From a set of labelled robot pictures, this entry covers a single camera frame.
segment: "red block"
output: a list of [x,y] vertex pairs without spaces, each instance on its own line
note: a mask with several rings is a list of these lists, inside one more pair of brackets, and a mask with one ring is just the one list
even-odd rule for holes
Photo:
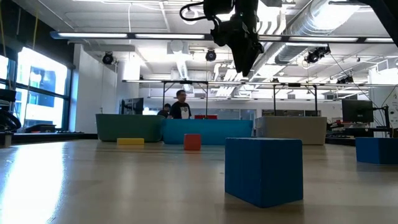
[[200,134],[184,135],[184,150],[199,151],[201,146]]

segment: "teal low wall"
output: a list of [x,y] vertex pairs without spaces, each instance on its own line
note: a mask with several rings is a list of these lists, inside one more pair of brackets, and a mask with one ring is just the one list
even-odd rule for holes
[[163,120],[157,115],[96,114],[98,139],[144,138],[145,142],[158,142],[162,139]]
[[185,134],[200,134],[202,145],[225,145],[226,138],[250,138],[253,121],[218,119],[165,119],[165,144],[183,144]]

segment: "green partition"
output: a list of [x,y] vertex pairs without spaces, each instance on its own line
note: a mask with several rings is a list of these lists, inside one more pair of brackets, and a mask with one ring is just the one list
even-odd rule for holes
[[162,139],[163,119],[157,115],[96,114],[98,139],[144,138],[145,142],[158,142]]

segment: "black t-shirt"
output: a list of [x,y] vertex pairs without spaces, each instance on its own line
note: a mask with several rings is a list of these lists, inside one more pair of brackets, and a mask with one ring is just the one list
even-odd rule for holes
[[192,116],[188,103],[180,103],[178,101],[171,107],[170,115],[173,119],[189,119]]
[[161,116],[167,118],[169,116],[169,112],[167,112],[166,110],[161,110],[157,113],[157,115],[161,115]]

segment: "yellow foam block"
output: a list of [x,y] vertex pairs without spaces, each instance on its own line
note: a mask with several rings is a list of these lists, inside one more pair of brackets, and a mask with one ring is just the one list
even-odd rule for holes
[[118,145],[143,145],[143,138],[118,138]]

